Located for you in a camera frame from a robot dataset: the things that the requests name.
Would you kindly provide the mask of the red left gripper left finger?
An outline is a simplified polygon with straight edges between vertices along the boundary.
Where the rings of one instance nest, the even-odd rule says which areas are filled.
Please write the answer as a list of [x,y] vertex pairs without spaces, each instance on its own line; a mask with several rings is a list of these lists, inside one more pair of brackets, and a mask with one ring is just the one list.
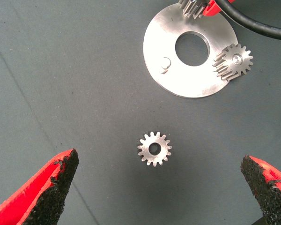
[[0,225],[55,225],[79,164],[75,149],[50,159],[0,205]]

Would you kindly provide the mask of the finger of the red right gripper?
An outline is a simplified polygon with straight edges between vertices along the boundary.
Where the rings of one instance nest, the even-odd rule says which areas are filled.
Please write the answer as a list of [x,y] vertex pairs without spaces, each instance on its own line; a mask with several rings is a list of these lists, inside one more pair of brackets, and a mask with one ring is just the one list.
[[221,12],[221,8],[216,4],[216,2],[214,0],[210,0],[207,3],[207,6],[205,7],[205,9],[203,11],[203,15],[204,16],[215,16],[219,12]]

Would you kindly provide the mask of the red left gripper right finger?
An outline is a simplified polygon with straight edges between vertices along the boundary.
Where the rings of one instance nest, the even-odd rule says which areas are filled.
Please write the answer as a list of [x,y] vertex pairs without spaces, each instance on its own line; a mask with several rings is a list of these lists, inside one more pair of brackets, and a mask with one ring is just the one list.
[[281,171],[268,162],[246,155],[241,172],[257,200],[267,225],[281,225]]

